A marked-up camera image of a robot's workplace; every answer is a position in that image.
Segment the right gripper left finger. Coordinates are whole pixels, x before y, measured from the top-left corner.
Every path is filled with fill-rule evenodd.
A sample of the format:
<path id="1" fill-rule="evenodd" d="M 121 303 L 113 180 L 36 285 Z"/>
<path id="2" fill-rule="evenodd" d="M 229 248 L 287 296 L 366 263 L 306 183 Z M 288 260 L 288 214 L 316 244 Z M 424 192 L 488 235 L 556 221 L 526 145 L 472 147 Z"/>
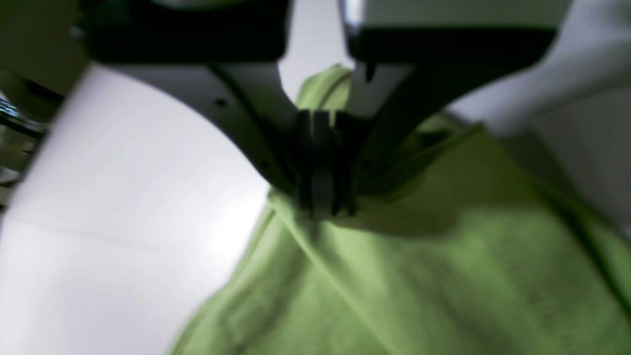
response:
<path id="1" fill-rule="evenodd" d="M 313 115 L 282 87 L 290 0 L 79 0 L 71 29 L 99 64 L 202 115 L 313 219 L 328 216 Z"/>

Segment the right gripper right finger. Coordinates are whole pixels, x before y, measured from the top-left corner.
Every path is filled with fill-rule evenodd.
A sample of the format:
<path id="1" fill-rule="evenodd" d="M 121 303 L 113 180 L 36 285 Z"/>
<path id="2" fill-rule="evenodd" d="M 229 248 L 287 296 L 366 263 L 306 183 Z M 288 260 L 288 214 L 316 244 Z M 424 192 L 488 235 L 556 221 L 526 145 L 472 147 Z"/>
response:
<path id="1" fill-rule="evenodd" d="M 349 99 L 330 213 L 354 198 L 426 117 L 473 90 L 540 61 L 568 0 L 341 0 Z"/>

